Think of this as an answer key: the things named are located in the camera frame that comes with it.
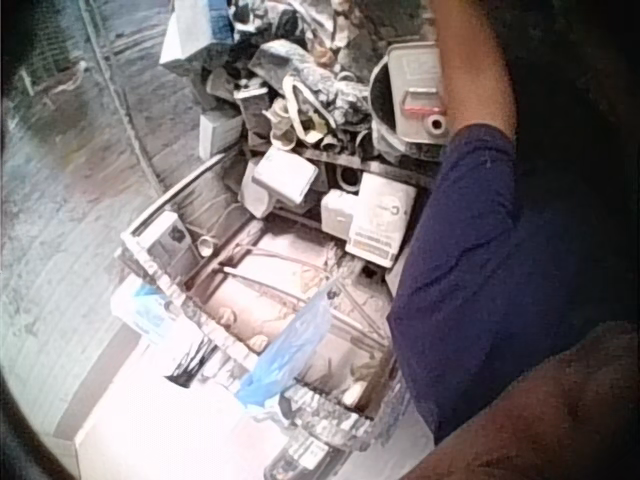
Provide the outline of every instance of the white tag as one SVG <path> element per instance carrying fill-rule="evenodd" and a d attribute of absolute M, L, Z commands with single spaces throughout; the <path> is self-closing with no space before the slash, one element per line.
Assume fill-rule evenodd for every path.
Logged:
<path fill-rule="evenodd" d="M 328 451 L 328 445 L 314 439 L 313 443 L 307 448 L 307 451 L 298 459 L 298 463 L 307 470 L 313 470 L 318 466 L 320 460 L 324 458 Z"/>

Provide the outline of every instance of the plastic bag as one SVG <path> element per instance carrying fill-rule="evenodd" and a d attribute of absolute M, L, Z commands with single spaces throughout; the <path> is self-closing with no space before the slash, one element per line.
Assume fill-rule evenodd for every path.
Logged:
<path fill-rule="evenodd" d="M 267 347 L 253 371 L 244 377 L 236 398 L 245 406 L 264 407 L 270 398 L 292 386 L 331 326 L 329 291 L 335 281 L 319 290 Z"/>
<path fill-rule="evenodd" d="M 162 344 L 173 329 L 164 305 L 167 296 L 157 288 L 129 275 L 111 296 L 111 313 L 154 345 Z"/>

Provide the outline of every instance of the pile of junk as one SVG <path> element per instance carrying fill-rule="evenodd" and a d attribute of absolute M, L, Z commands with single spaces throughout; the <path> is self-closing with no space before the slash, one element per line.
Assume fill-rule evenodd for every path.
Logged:
<path fill-rule="evenodd" d="M 229 3 L 173 2 L 159 63 L 202 109 L 202 163 L 121 234 L 112 310 L 151 344 L 193 326 L 166 378 L 287 432 L 265 478 L 327 478 L 409 405 L 386 316 L 448 140 L 431 17 L 398 35 L 351 0 Z"/>

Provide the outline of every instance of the navy blue sleeve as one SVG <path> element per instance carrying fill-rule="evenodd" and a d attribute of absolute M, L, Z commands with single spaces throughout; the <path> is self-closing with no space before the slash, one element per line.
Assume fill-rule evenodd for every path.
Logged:
<path fill-rule="evenodd" d="M 400 367 L 432 430 L 455 416 L 451 409 L 499 328 L 502 299 L 486 299 L 481 312 L 470 311 L 469 300 L 507 254 L 518 217 L 514 161 L 515 146 L 498 129 L 458 132 L 411 242 L 389 324 Z"/>

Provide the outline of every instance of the navy blue shirt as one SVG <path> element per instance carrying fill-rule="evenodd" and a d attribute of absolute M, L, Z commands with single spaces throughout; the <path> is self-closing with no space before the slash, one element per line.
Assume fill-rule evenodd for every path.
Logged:
<path fill-rule="evenodd" d="M 635 308 L 597 203 L 560 175 L 520 179 L 515 161 L 494 127 L 456 134 L 389 316 L 436 442 L 521 374 Z"/>

